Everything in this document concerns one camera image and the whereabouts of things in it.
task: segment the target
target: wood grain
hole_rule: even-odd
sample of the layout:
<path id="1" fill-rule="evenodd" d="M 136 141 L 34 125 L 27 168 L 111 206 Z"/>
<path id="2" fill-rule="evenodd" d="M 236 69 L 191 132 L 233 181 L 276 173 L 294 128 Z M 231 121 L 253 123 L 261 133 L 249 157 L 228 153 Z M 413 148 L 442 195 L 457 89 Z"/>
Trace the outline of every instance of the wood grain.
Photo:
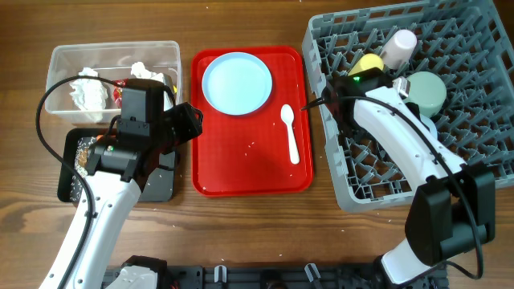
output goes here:
<path id="1" fill-rule="evenodd" d="M 183 95 L 189 98 L 190 63 L 216 47 L 290 45 L 301 51 L 315 14 L 400 1 L 3 1 L 0 5 L 0 288 L 38 287 L 60 248 L 75 208 L 55 196 L 59 164 L 35 134 L 34 115 L 44 93 L 54 47 L 64 44 L 175 40 L 181 48 Z M 496 1 L 509 33 L 514 4 Z M 303 193 L 207 199 L 190 181 L 185 157 L 177 196 L 140 204 L 124 224 L 110 264 L 133 254 L 172 265 L 256 266 L 316 262 L 366 262 L 403 239 L 409 207 L 348 214 L 339 209 L 324 155 L 320 115 L 312 110 L 315 179 Z M 43 116 L 44 135 L 63 151 L 72 126 Z M 188 152 L 189 146 L 182 148 Z M 514 192 L 496 193 L 496 240 L 486 245 L 485 278 L 466 279 L 450 270 L 453 288 L 505 288 L 514 283 Z M 474 253 L 456 258 L 470 270 Z"/>

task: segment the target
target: gray dish rack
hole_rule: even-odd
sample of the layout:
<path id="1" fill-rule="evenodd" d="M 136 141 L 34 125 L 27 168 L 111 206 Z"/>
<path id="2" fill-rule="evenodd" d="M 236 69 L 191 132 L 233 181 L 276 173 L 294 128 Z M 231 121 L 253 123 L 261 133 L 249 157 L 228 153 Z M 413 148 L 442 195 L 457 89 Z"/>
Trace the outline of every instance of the gray dish rack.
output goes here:
<path id="1" fill-rule="evenodd" d="M 447 86 L 447 103 L 432 117 L 439 141 L 468 164 L 491 167 L 496 188 L 513 185 L 514 50 L 492 0 L 426 0 L 313 16 L 302 51 L 316 97 L 364 54 L 379 55 L 400 29 L 413 31 L 418 45 L 409 63 L 386 73 L 439 75 Z M 361 212 L 412 202 L 402 172 L 377 144 L 342 136 L 324 105 L 320 113 L 339 207 Z"/>

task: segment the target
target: crumpled paper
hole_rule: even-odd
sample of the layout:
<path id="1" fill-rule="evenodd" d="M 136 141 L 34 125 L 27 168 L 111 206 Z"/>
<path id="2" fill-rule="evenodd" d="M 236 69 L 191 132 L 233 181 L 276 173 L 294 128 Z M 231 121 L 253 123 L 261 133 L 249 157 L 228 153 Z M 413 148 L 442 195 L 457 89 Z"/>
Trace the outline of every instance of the crumpled paper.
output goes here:
<path id="1" fill-rule="evenodd" d="M 98 72 L 84 67 L 79 75 L 98 76 Z M 70 86 L 75 89 L 74 92 L 70 92 L 70 96 L 80 110 L 99 111 L 105 109 L 108 98 L 107 89 L 99 80 L 77 79 L 70 83 Z"/>
<path id="2" fill-rule="evenodd" d="M 134 63 L 132 65 L 132 70 L 130 71 L 130 74 L 136 76 L 136 78 L 138 79 L 153 79 L 162 82 L 166 85 L 169 85 L 165 82 L 165 75 L 163 73 L 148 71 L 142 62 Z M 171 109 L 171 101 L 169 100 L 168 93 L 165 92 L 164 96 L 164 110 L 167 111 L 168 109 Z"/>

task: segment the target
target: plastic spoon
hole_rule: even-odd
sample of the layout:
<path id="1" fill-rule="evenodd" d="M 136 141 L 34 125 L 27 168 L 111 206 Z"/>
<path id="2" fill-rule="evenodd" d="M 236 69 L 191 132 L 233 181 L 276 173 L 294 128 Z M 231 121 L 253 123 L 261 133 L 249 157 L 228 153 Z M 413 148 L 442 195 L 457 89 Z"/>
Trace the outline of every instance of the plastic spoon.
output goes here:
<path id="1" fill-rule="evenodd" d="M 282 121 L 288 127 L 288 141 L 289 141 L 289 158 L 291 163 L 298 165 L 300 163 L 300 155 L 298 154 L 298 147 L 296 146 L 295 134 L 292 131 L 292 121 L 295 119 L 295 114 L 289 104 L 284 104 L 280 111 Z"/>

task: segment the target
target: red object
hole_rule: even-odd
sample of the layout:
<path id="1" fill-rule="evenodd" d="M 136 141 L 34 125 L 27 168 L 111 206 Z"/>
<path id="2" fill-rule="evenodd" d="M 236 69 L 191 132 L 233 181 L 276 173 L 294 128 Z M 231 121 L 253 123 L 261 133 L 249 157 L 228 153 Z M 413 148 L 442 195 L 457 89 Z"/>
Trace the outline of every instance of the red object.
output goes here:
<path id="1" fill-rule="evenodd" d="M 115 83 L 118 83 L 121 86 L 125 86 L 125 82 L 127 79 L 121 79 L 121 80 L 115 80 Z M 114 99 L 114 102 L 116 103 L 116 106 L 118 108 L 121 108 L 121 93 L 123 91 L 123 88 L 114 87 L 114 92 L 112 92 L 112 98 Z"/>
<path id="2" fill-rule="evenodd" d="M 267 102 L 245 116 L 218 112 L 207 102 L 202 77 L 220 55 L 246 52 L 261 59 L 271 72 L 273 88 Z M 304 68 L 291 47 L 248 47 L 199 52 L 191 68 L 191 104 L 203 113 L 203 134 L 193 140 L 194 188 L 207 197 L 295 193 L 307 189 L 314 176 Z M 289 104 L 295 113 L 300 163 L 289 160 L 288 132 L 280 110 Z"/>

